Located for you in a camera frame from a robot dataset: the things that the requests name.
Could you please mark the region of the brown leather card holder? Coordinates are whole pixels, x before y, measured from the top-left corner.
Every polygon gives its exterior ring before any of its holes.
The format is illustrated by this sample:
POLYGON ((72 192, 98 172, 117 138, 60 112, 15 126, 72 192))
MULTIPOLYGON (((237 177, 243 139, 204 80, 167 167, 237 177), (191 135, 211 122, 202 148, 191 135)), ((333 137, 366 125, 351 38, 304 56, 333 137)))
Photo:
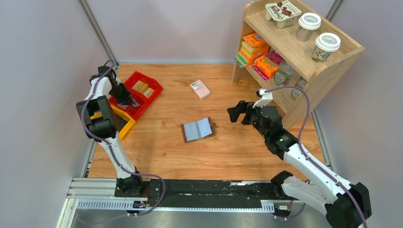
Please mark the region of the brown leather card holder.
POLYGON ((185 143, 194 142, 215 136, 216 123, 210 117, 201 120, 181 124, 183 140, 185 143))

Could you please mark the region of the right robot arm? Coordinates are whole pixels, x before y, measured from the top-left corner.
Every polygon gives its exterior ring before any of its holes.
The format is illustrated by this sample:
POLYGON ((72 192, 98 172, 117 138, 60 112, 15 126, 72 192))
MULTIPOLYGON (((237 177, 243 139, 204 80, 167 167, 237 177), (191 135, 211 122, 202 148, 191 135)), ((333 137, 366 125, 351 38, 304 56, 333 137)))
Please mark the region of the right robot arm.
POLYGON ((271 179, 271 192, 277 199, 286 196, 303 201, 321 212, 333 228, 365 228, 372 215, 368 188, 334 173, 298 143, 297 137, 283 128, 282 117, 274 106, 257 107, 253 102, 239 101, 228 108, 235 123, 244 114, 243 125, 252 125, 264 138, 267 149, 304 174, 310 184, 288 171, 271 179))

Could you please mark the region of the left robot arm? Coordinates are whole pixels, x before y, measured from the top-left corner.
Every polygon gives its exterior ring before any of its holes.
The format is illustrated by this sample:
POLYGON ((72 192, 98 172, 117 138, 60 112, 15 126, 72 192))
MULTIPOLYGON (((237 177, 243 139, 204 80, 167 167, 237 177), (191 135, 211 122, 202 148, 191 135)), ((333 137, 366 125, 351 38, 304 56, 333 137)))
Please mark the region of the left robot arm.
POLYGON ((89 82, 90 91, 83 101, 76 104, 76 109, 87 137, 102 146, 116 169, 115 196, 144 196, 145 183, 123 149, 119 138, 122 127, 109 97, 113 97, 120 105, 139 104, 131 97, 111 66, 99 66, 98 73, 91 76, 89 82))

